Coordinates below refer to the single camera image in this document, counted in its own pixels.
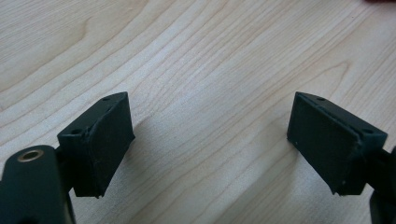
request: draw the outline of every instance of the light wood surface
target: light wood surface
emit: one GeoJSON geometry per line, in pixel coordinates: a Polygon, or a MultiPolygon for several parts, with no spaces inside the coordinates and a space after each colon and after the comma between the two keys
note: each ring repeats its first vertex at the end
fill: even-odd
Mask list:
{"type": "Polygon", "coordinates": [[[396,4],[361,0],[0,3],[0,162],[128,91],[136,139],[78,223],[370,223],[287,142],[296,91],[396,145],[396,4]]]}

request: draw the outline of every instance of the hole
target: hole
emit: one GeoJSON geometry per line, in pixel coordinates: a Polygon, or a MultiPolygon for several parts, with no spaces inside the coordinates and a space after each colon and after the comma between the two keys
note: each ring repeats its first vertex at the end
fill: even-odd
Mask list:
{"type": "Polygon", "coordinates": [[[370,130],[370,129],[363,129],[362,130],[364,133],[374,133],[372,130],[370,130]]]}
{"type": "Polygon", "coordinates": [[[38,159],[39,157],[41,157],[43,154],[44,154],[44,151],[40,150],[40,149],[30,150],[30,151],[27,151],[27,152],[21,154],[18,157],[18,161],[20,161],[20,162],[34,161],[34,160],[38,159]]]}
{"type": "Polygon", "coordinates": [[[72,134],[79,134],[81,132],[82,132],[81,129],[75,129],[75,130],[72,131],[72,134]]]}

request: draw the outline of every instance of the wood grain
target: wood grain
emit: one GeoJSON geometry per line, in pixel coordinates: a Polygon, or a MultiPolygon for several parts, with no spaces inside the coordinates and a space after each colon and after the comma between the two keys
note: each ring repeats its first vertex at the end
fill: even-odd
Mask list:
{"type": "Polygon", "coordinates": [[[396,4],[361,0],[2,1],[0,164],[128,91],[136,140],[78,223],[370,223],[286,140],[321,95],[396,145],[396,4]]]}

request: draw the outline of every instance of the mounting hole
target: mounting hole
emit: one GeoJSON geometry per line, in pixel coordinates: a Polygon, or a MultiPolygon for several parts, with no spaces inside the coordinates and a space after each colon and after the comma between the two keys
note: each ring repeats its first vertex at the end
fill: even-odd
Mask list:
{"type": "Polygon", "coordinates": [[[82,132],[81,129],[75,129],[75,130],[72,131],[72,134],[79,134],[81,132],[82,132]]]}
{"type": "Polygon", "coordinates": [[[363,129],[362,130],[364,133],[374,133],[372,130],[370,130],[370,129],[363,129]]]}
{"type": "Polygon", "coordinates": [[[30,150],[30,151],[27,151],[27,152],[21,154],[18,157],[18,161],[20,161],[20,162],[34,161],[34,160],[40,158],[43,154],[44,154],[44,151],[40,150],[40,149],[30,150]]]}

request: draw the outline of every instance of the wooden table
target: wooden table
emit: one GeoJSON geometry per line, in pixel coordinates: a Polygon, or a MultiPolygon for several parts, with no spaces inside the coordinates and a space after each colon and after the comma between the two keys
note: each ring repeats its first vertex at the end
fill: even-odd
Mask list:
{"type": "Polygon", "coordinates": [[[288,143],[296,91],[396,145],[396,4],[2,1],[0,162],[128,91],[135,141],[78,223],[370,223],[288,143]]]}

